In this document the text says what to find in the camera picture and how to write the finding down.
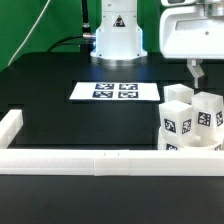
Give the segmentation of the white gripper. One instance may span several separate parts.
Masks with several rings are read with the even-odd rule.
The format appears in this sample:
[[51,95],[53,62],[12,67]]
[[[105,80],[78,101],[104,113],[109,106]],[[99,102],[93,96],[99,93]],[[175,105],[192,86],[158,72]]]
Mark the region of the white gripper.
[[159,47],[165,58],[188,59],[199,87],[201,59],[224,59],[224,0],[161,0],[165,7],[159,27]]

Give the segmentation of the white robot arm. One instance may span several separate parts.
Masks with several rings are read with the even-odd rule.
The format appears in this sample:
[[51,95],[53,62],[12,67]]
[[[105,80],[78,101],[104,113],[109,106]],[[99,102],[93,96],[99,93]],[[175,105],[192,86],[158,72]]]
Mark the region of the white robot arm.
[[[194,85],[204,75],[205,59],[224,59],[224,0],[160,0],[159,49],[170,59],[185,59]],[[143,31],[137,0],[101,0],[102,19],[91,58],[111,66],[142,61]]]

